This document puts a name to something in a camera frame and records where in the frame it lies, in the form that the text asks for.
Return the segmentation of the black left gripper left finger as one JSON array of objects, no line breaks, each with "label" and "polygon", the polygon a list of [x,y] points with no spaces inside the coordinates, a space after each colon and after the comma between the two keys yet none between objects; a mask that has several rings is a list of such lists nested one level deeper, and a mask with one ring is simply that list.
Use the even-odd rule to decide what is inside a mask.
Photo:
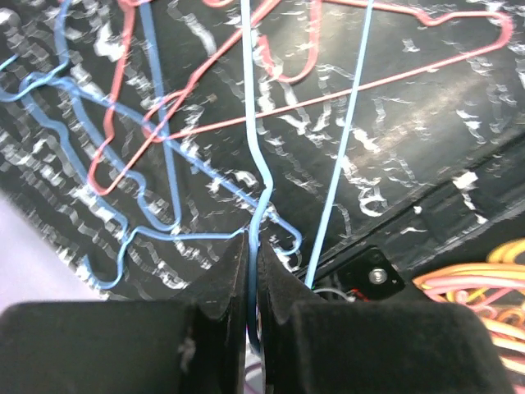
[{"label": "black left gripper left finger", "polygon": [[167,300],[27,302],[1,316],[4,393],[241,393],[248,237]]}]

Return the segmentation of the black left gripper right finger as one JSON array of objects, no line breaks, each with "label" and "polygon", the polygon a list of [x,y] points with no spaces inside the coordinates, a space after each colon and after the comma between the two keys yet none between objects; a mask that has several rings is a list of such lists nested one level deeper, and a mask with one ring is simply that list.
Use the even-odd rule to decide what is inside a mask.
[{"label": "black left gripper right finger", "polygon": [[258,252],[267,393],[511,393],[488,331],[462,305],[327,301]]}]

